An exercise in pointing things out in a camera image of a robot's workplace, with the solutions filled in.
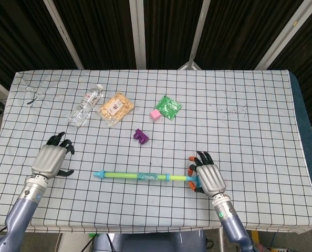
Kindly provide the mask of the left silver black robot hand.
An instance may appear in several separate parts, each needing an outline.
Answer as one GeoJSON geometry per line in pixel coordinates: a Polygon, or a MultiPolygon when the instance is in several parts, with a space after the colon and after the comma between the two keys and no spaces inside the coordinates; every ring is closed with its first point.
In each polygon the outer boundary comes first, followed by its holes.
{"type": "Polygon", "coordinates": [[[69,139],[64,139],[60,142],[65,132],[60,132],[58,135],[53,135],[43,145],[36,156],[32,165],[33,176],[43,176],[46,179],[52,179],[55,176],[69,177],[74,173],[74,170],[63,171],[61,165],[67,153],[74,155],[75,149],[69,139]]]}

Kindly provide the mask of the right silver orange-tipped robot hand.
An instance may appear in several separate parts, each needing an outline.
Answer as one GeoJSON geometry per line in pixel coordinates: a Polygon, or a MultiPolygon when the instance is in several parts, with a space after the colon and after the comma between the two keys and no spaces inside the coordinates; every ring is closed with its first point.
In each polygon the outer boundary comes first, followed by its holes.
{"type": "Polygon", "coordinates": [[[196,193],[204,193],[209,197],[223,194],[226,191],[226,184],[221,172],[208,152],[197,151],[200,158],[190,156],[189,161],[193,162],[189,166],[188,176],[196,174],[195,181],[188,181],[189,187],[196,193]]]}

